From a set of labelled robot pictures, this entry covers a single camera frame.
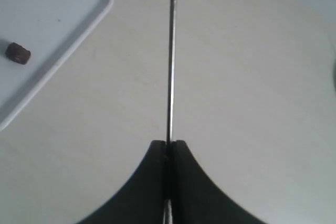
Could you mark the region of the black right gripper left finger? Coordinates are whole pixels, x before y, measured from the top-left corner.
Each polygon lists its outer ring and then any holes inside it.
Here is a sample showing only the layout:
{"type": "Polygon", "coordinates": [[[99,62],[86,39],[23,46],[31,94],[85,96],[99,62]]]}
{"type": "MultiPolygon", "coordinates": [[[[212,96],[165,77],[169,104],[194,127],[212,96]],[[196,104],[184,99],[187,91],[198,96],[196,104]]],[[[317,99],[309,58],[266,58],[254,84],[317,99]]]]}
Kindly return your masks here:
{"type": "Polygon", "coordinates": [[[165,154],[165,142],[152,141],[128,181],[80,223],[163,223],[165,154]]]}

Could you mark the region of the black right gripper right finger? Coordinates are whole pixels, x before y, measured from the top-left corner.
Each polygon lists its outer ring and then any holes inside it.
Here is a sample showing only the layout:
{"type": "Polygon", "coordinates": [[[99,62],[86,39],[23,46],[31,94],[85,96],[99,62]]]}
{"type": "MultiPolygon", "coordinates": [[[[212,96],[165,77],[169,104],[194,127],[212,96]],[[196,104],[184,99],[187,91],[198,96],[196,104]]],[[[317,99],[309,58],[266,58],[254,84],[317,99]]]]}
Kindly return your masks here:
{"type": "Polygon", "coordinates": [[[219,189],[185,141],[172,142],[170,162],[173,223],[263,223],[219,189]]]}

